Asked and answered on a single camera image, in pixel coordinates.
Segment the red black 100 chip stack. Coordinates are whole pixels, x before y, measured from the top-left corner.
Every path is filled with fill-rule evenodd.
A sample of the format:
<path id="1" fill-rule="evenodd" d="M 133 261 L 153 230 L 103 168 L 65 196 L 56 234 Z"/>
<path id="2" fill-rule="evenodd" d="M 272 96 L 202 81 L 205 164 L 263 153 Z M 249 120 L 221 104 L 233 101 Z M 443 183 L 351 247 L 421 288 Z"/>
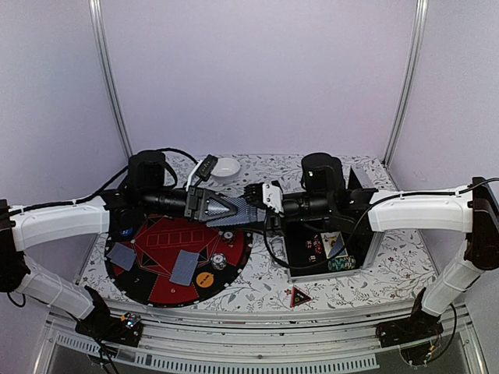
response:
<path id="1" fill-rule="evenodd" d="M 222 238 L 227 245 L 233 245 L 236 240 L 234 231 L 224 231 L 222 234 Z"/>

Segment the dealt blue playing cards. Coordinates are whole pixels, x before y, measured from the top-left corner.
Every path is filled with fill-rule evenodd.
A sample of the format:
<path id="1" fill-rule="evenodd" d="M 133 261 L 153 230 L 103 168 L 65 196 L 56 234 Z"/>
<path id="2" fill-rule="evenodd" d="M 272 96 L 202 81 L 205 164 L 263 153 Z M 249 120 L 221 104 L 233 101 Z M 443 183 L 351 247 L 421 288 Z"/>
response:
<path id="1" fill-rule="evenodd" d="M 199 255 L 198 252 L 181 250 L 172 269 L 170 281 L 173 284 L 190 286 L 197 268 Z"/>

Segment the orange big blind button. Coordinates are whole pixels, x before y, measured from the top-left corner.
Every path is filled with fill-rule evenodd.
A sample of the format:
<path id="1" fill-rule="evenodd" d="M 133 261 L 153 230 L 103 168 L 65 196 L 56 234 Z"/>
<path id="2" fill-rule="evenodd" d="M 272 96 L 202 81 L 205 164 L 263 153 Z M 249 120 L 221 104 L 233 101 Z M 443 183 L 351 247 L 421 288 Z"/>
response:
<path id="1" fill-rule="evenodd" d="M 214 275 L 209 272 L 201 272 L 196 276 L 196 285 L 199 288 L 210 288 L 214 284 Z"/>

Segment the blue small blind button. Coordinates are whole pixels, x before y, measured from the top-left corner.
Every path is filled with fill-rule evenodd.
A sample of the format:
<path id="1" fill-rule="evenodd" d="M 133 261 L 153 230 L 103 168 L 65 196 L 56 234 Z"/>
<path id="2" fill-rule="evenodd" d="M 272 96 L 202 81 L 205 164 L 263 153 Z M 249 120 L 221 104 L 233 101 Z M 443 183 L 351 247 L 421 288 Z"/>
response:
<path id="1" fill-rule="evenodd" d="M 133 233 L 133 229 L 129 228 L 129 229 L 121 231 L 120 235 L 126 237 L 126 236 L 130 236 L 132 233 Z"/>

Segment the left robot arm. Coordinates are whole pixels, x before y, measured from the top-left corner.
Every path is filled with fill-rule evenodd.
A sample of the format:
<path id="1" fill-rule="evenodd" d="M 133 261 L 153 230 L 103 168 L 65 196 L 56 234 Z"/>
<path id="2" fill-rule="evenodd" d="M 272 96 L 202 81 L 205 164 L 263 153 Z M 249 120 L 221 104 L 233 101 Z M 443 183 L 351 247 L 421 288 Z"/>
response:
<path id="1" fill-rule="evenodd" d="M 250 256 L 251 236 L 208 220 L 235 201 L 196 186 L 181 189 L 163 150 L 129 159 L 93 194 L 34 206 L 1 204 L 1 290 L 37 299 L 83 319 L 99 338 L 116 330 L 99 293 L 76 286 L 27 256 L 35 245 L 80 235 L 106 235 L 104 263 L 129 299 L 159 308 L 208 300 L 227 288 Z"/>

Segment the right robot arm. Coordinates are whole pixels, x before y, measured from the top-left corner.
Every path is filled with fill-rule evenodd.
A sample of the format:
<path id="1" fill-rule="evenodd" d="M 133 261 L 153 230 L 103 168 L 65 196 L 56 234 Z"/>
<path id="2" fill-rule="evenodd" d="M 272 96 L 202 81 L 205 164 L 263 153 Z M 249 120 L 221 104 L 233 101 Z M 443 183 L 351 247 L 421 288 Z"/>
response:
<path id="1" fill-rule="evenodd" d="M 326 153 L 240 157 L 239 192 L 259 212 L 241 272 L 247 312 L 316 312 L 411 300 L 418 340 L 498 267 L 498 204 L 481 178 L 400 192 L 380 162 Z"/>

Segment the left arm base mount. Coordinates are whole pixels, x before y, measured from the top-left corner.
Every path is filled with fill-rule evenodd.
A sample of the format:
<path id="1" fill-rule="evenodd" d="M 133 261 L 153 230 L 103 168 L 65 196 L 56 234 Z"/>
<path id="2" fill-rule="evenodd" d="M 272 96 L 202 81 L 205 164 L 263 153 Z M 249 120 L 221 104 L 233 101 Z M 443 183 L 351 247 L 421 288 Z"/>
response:
<path id="1" fill-rule="evenodd" d="M 130 312 L 115 317 L 110 312 L 94 310 L 85 319 L 77 320 L 75 331 L 99 341 L 137 348 L 143 324 L 140 316 Z"/>

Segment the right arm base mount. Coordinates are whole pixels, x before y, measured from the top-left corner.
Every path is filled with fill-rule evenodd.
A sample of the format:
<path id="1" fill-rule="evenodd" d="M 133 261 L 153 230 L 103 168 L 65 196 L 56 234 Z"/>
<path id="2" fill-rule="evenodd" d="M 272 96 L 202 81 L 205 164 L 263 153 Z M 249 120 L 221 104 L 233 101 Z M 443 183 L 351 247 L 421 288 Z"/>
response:
<path id="1" fill-rule="evenodd" d="M 383 348 L 436 337 L 444 332 L 439 316 L 414 312 L 409 317 L 376 325 L 375 334 Z"/>

